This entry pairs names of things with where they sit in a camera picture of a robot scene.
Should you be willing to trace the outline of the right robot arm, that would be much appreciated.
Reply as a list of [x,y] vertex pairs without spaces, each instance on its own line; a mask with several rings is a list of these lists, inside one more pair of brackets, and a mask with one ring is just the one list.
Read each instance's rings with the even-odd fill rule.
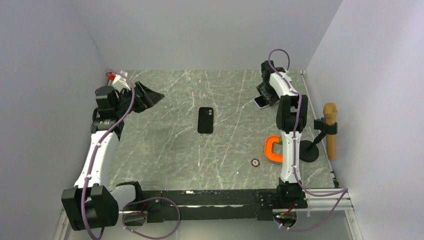
[[282,67],[275,67],[272,60],[261,64],[262,83],[256,88],[269,106],[278,104],[276,126],[282,143],[282,167],[278,179],[276,203],[288,208],[295,201],[305,198],[300,186],[300,143],[307,124],[308,97],[299,93],[291,84],[292,79]]

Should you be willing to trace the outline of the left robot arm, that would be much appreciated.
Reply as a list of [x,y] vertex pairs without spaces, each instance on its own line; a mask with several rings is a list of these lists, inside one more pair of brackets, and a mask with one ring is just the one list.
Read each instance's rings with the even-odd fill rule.
[[124,130],[122,117],[126,112],[141,113],[164,99],[140,82],[117,90],[111,85],[95,90],[97,108],[90,127],[91,143],[80,176],[70,189],[65,189],[61,202],[74,231],[112,227],[125,206],[139,209],[144,203],[143,191],[137,181],[119,183],[113,191],[105,186],[115,150]]

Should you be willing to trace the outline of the black phone case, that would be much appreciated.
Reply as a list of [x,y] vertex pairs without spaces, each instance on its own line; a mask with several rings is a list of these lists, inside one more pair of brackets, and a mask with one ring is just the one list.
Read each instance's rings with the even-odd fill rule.
[[214,109],[200,107],[198,109],[197,132],[199,134],[212,134],[214,130]]

